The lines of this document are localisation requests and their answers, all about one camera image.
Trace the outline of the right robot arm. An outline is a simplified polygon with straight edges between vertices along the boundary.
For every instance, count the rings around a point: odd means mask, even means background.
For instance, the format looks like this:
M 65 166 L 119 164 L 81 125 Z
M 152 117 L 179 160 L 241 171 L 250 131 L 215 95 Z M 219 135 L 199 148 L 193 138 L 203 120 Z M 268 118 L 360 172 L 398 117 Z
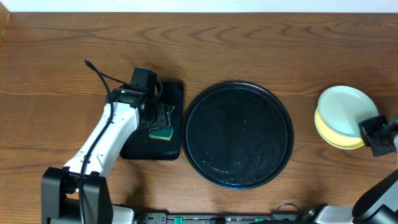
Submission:
M 379 115 L 359 123 L 364 144 L 374 156 L 397 152 L 397 118 Z M 365 192 L 352 207 L 319 204 L 302 223 L 324 224 L 394 224 L 397 223 L 397 171 L 395 170 Z

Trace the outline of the yellow plate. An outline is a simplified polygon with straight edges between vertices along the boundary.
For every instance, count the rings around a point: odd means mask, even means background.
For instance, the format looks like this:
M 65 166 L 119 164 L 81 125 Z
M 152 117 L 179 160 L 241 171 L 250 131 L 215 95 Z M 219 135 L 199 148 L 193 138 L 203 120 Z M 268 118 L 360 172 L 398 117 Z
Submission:
M 314 122 L 319 135 L 328 144 L 334 147 L 352 150 L 364 146 L 364 142 L 361 138 L 344 136 L 329 128 L 322 120 L 318 109 L 315 110 Z

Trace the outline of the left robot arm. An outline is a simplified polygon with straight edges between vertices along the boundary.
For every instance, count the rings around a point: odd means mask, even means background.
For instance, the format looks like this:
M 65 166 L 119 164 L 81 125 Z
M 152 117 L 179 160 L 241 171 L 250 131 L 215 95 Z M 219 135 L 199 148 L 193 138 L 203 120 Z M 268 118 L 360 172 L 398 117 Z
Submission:
M 42 223 L 134 223 L 135 211 L 111 202 L 107 179 L 119 153 L 138 129 L 170 129 L 174 106 L 153 100 L 147 89 L 115 88 L 102 117 L 63 168 L 42 177 Z

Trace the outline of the green scouring sponge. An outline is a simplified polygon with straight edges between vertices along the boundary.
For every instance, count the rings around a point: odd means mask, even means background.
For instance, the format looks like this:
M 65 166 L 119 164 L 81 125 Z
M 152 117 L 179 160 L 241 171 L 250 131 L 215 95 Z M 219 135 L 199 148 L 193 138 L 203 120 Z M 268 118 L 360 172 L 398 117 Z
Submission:
M 172 126 L 167 129 L 159 129 L 159 130 L 155 130 L 155 131 L 149 131 L 149 137 L 151 139 L 169 141 L 169 140 L 171 140 L 173 133 L 174 133 L 174 128 L 173 128 L 173 124 L 172 124 Z

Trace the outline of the light blue plate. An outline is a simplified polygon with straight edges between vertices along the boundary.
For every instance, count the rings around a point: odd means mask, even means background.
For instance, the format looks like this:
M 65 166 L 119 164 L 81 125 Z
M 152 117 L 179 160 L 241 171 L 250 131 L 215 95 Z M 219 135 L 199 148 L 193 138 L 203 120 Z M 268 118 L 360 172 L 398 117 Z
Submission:
M 323 91 L 317 108 L 328 127 L 354 138 L 361 136 L 360 122 L 379 116 L 376 105 L 368 95 L 344 85 L 332 86 Z

